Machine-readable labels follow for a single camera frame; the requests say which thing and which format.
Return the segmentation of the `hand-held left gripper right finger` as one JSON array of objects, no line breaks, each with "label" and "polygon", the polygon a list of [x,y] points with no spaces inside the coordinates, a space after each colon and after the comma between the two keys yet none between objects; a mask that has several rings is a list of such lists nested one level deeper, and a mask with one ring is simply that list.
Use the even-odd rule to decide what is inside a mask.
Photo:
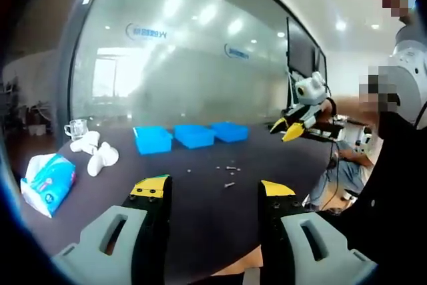
[{"label": "hand-held left gripper right finger", "polygon": [[262,180],[258,226],[260,284],[367,284],[377,264],[331,223],[307,212],[289,187]]}]

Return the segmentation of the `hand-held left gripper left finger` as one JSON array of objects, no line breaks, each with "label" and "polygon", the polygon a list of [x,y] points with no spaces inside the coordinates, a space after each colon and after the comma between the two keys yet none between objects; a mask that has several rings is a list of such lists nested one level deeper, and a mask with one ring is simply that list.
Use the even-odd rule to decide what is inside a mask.
[{"label": "hand-held left gripper left finger", "polygon": [[145,178],[53,257],[74,284],[164,284],[172,178]]}]

